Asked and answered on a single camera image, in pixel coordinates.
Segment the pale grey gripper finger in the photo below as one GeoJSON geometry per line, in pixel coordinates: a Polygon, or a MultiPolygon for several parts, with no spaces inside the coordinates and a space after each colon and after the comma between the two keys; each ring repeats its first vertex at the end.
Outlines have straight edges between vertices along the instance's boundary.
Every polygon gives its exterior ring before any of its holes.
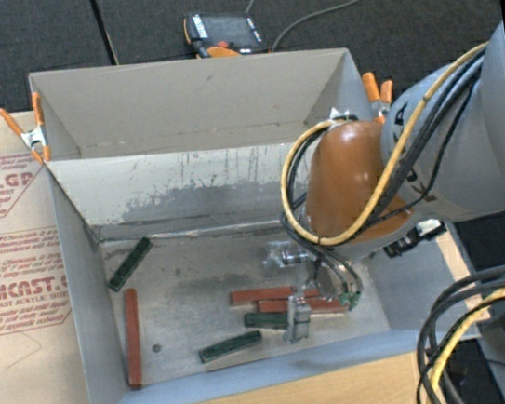
{"type": "Polygon", "coordinates": [[[300,337],[299,325],[297,322],[297,306],[294,303],[288,306],[286,319],[286,331],[283,338],[287,344],[297,343],[300,337]]]}
{"type": "Polygon", "coordinates": [[[308,338],[312,313],[311,307],[301,295],[294,295],[291,298],[291,306],[297,339],[308,338]]]}

